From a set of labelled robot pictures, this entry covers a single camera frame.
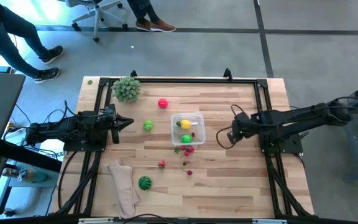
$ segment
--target person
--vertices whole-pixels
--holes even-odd
[[[176,30],[174,26],[165,23],[160,19],[154,9],[150,0],[128,0],[129,6],[136,16],[136,28],[149,32],[173,32]]]
[[[36,83],[53,80],[59,76],[58,68],[37,70],[25,62],[8,33],[23,37],[42,63],[46,65],[63,54],[63,47],[60,45],[47,50],[42,45],[37,29],[32,23],[0,5],[0,55],[10,66],[33,78]]]

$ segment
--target green ball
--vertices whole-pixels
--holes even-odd
[[[181,137],[181,142],[182,143],[191,143],[192,140],[193,140],[193,137],[191,137],[191,135],[189,135],[189,134],[184,134]]]
[[[147,176],[143,176],[139,179],[139,188],[142,190],[148,190],[152,187],[152,179]]]
[[[143,129],[144,129],[145,131],[151,131],[151,130],[153,129],[153,122],[152,122],[152,121],[149,121],[149,120],[145,121],[145,122],[143,123]]]

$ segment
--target wooden table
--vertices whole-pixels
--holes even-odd
[[[93,110],[99,78],[84,77],[77,111]],[[89,80],[93,81],[92,85],[88,84]],[[273,109],[289,110],[283,79],[268,79],[268,88]],[[158,107],[160,98],[168,100],[167,109]],[[243,139],[227,150],[216,142],[216,132],[230,126],[233,120],[231,104],[241,106],[247,114],[256,112],[252,85],[144,83],[135,103],[118,103],[115,98],[111,102],[116,104],[120,115],[135,121],[119,134],[120,144],[112,144],[109,134],[99,167],[93,217],[119,216],[116,189],[106,168],[116,159],[121,165],[133,167],[132,181],[141,198],[135,206],[136,214],[192,218],[273,217],[266,163],[257,136]],[[190,157],[181,157],[174,153],[171,143],[170,117],[175,113],[192,112],[200,112],[204,116],[206,142]],[[146,119],[154,122],[151,132],[142,129]],[[222,133],[220,139],[227,145],[225,138]],[[83,157],[84,153],[77,153],[68,165],[62,183],[63,203],[78,186]],[[67,159],[68,156],[65,156],[63,165]],[[164,170],[157,166],[162,159],[167,164]],[[189,176],[181,170],[183,161],[190,161],[185,169],[191,169],[193,175]],[[299,158],[284,154],[283,165],[289,189],[302,206],[313,213],[305,171]],[[141,190],[137,185],[138,179],[144,175],[152,179],[150,190]],[[84,193],[81,211],[85,207],[88,187]],[[280,191],[278,194],[280,208],[284,211],[282,194]],[[51,212],[56,210],[55,193]]]

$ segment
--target black sneaker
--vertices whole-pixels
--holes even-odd
[[[57,57],[61,56],[64,52],[63,47],[58,45],[52,49],[48,50],[50,53],[50,57],[49,58],[39,58],[41,59],[42,63],[49,65],[50,63],[52,63]]]
[[[37,78],[34,78],[34,82],[37,84],[41,84],[46,81],[54,80],[58,76],[59,76],[59,68],[41,70]]]

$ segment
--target office chair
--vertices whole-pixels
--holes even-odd
[[[90,18],[94,16],[94,30],[93,30],[93,40],[95,42],[99,41],[98,37],[98,29],[99,29],[99,21],[104,22],[105,17],[110,17],[112,19],[117,20],[118,22],[122,23],[122,27],[125,30],[128,30],[128,25],[124,19],[121,19],[120,17],[108,12],[107,10],[110,9],[113,6],[117,6],[118,8],[122,8],[122,3],[120,0],[116,0],[110,3],[107,3],[103,6],[99,6],[99,3],[102,0],[64,0],[66,3],[66,6],[68,7],[74,7],[77,5],[85,6],[89,12],[86,14],[83,14],[82,16],[76,18],[73,20],[72,27],[75,31],[80,31],[80,27],[78,27],[78,24],[76,22],[82,21],[84,19]]]

